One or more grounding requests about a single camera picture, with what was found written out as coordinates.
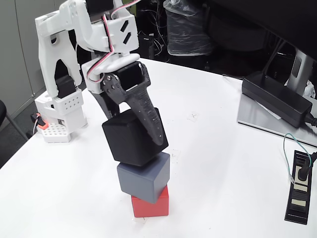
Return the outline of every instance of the chair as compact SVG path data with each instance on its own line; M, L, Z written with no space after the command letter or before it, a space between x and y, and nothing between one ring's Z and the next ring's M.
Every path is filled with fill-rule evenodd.
M0 126L2 125L4 118L7 118L12 126L19 132L19 134L27 141L29 140L26 134L21 130L17 123L12 119L12 117L7 113L5 104L0 100Z

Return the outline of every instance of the stacked cubes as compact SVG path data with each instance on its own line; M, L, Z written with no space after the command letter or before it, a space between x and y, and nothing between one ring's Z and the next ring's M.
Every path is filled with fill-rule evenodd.
M121 190L132 196L135 217L168 215L170 157L162 152L168 146L164 129L164 142L156 145L132 110L106 121L103 129L114 159L121 162Z

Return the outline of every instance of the black power strip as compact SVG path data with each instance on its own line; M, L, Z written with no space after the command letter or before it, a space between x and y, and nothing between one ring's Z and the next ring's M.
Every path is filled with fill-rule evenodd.
M312 170L308 173L306 181L301 181L298 178L299 169L304 166L309 157L306 153L295 150L292 177L295 181L291 183L289 197L286 207L285 219L289 222L300 223L307 225L309 204L311 200L312 188Z
M283 84L255 72L243 79L242 93L298 128L310 114L313 104Z

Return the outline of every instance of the monitor stand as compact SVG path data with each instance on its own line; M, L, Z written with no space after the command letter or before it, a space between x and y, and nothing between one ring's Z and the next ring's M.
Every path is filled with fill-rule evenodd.
M297 50L287 87L303 95L313 62L309 56ZM317 118L317 100L306 96L304 98L312 102L311 113ZM304 124L300 128L295 128L244 94L241 95L238 122L281 136L291 133L298 141L317 147L317 127Z

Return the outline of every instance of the black power adapter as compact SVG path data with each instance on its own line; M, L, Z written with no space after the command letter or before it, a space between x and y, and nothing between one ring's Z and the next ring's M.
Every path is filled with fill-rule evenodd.
M310 101L262 72L243 79L242 93L296 128L305 122L317 125L317 119L310 113L313 106Z

